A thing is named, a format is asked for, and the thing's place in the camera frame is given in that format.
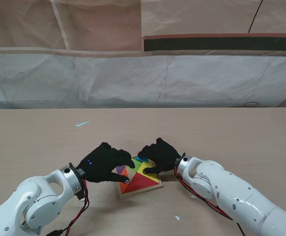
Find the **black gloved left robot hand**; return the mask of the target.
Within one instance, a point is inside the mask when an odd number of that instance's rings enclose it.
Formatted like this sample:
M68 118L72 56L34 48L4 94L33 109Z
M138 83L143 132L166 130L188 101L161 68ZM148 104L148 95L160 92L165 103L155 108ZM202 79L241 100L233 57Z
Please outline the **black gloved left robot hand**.
M117 150L103 142L79 163L77 169L84 172L82 177L89 182L129 183L130 180L127 176L113 172L116 167L123 165L130 168L135 167L130 153L122 149Z

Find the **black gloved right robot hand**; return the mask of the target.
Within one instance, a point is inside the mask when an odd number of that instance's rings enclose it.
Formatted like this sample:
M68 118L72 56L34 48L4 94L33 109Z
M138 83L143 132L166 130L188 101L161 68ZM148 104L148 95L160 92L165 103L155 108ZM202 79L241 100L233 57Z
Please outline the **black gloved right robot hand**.
M145 146L138 153L138 157L151 160L155 166L145 168L146 174L159 174L161 172L171 171L175 167L176 160L181 156L176 149L165 142L162 138L157 138L155 144Z

